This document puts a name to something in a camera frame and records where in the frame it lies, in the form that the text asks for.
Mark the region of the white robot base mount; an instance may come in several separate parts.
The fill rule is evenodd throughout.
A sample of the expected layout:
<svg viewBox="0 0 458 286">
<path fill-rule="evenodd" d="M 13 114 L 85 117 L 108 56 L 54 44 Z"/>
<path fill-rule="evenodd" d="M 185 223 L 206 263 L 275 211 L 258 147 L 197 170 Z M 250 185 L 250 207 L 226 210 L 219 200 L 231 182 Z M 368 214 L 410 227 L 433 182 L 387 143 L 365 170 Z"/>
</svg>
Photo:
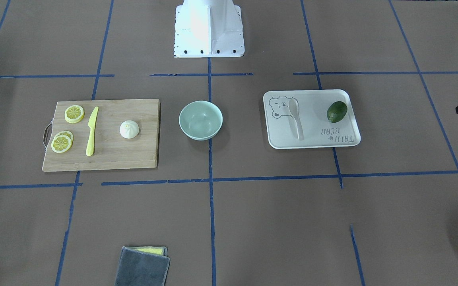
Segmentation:
<svg viewBox="0 0 458 286">
<path fill-rule="evenodd" d="M 241 8 L 232 0 L 184 0 L 175 16 L 175 58 L 244 56 Z"/>
</svg>

